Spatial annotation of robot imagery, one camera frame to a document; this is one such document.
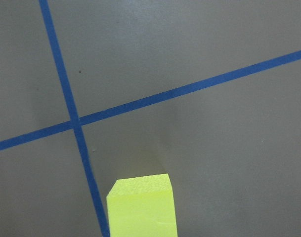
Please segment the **yellow foam block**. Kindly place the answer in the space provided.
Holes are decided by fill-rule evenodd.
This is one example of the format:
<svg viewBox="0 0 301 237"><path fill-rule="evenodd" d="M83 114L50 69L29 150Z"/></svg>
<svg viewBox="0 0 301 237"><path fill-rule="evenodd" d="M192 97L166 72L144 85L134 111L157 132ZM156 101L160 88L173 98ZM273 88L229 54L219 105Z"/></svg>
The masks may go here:
<svg viewBox="0 0 301 237"><path fill-rule="evenodd" d="M168 174L118 179L107 195L112 237L176 237L173 189Z"/></svg>

